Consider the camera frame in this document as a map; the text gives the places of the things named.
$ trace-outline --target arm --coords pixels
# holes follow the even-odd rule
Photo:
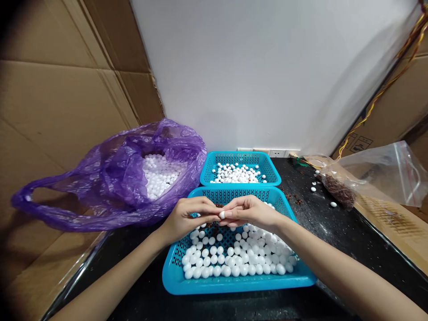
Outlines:
[[[353,258],[320,240],[255,196],[226,205],[220,225],[247,222],[277,234],[317,277],[365,320],[428,320],[428,315],[397,288]]]
[[[168,245],[182,239],[191,230],[219,221],[222,211],[206,197],[178,201],[165,223],[150,234],[135,250],[90,287],[55,314],[52,321],[106,320],[150,263]],[[191,213],[201,217],[191,218]]]

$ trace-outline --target plastic bag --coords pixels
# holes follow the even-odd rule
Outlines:
[[[320,169],[321,180],[345,207],[352,194],[420,207],[428,175],[405,141],[355,153]]]
[[[170,162],[186,161],[187,169],[163,195],[150,201],[143,157],[153,152],[164,153]],[[70,172],[29,183],[13,195],[12,205],[64,231],[111,230],[135,223],[148,226],[169,215],[177,201],[199,185],[205,160],[202,138],[193,129],[164,118],[93,147]],[[34,203],[31,194],[38,187],[74,193],[94,215]]]

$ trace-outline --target table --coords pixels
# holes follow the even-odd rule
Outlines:
[[[358,211],[333,208],[321,185],[311,192],[314,169],[295,160],[272,159],[290,194],[291,208],[303,227],[364,264],[428,312],[428,278],[382,236]],[[51,306],[45,320],[97,280],[158,226],[128,226],[109,232]],[[359,320],[322,282],[308,288],[173,296],[162,284],[164,250],[137,280],[109,320]]]

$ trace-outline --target forearm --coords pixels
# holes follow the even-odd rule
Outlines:
[[[317,277],[367,320],[427,320],[427,314],[382,277],[283,218],[277,234]]]
[[[166,245],[162,242],[159,232],[153,232],[134,251],[79,294],[51,320],[106,320]]]

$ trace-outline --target purple plastic bag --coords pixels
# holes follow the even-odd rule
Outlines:
[[[150,201],[143,157],[153,152],[163,152],[170,162],[186,161],[187,169],[160,198]],[[135,223],[148,226],[169,215],[177,201],[199,185],[205,160],[202,138],[190,127],[164,118],[93,147],[70,172],[29,183],[13,195],[12,205],[63,231],[102,231]],[[74,193],[95,215],[34,203],[31,194],[38,187]]]

